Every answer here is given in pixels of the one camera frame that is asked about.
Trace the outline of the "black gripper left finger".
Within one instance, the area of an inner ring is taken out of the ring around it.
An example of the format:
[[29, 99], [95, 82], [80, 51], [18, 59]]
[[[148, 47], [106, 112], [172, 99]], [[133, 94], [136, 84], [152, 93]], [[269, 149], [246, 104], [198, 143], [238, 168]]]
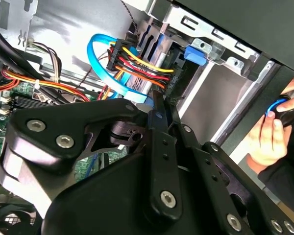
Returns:
[[77, 161], [124, 144], [130, 153], [121, 160], [144, 160], [149, 220], [177, 221], [183, 205], [176, 139], [170, 132], [170, 105], [175, 104], [158, 92], [153, 97], [148, 113], [122, 98], [15, 112], [7, 128], [5, 167], [19, 184], [8, 184], [8, 189], [30, 201], [45, 219], [56, 197], [77, 184]]

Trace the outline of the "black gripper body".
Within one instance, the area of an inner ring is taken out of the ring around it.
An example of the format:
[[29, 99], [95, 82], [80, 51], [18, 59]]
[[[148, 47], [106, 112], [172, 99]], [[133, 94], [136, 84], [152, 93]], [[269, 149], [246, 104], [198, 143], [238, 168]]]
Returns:
[[216, 211], [196, 175], [178, 170], [183, 213], [173, 224], [145, 213], [141, 156], [121, 160], [60, 193], [48, 209], [44, 235], [223, 235], [225, 213]]

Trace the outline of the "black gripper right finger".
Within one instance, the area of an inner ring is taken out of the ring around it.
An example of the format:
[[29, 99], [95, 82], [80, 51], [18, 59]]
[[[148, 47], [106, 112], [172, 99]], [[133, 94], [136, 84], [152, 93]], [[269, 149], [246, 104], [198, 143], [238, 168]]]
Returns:
[[183, 212], [199, 220], [184, 231], [201, 235], [294, 235], [294, 223], [216, 144], [200, 145], [170, 105], [183, 175]]

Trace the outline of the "person's left hand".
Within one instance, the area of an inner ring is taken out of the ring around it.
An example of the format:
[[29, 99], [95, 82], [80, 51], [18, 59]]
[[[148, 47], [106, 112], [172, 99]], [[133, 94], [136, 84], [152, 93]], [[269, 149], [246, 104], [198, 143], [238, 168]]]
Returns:
[[270, 111], [261, 116], [246, 136], [247, 164], [257, 174], [287, 155], [292, 127], [284, 127]]

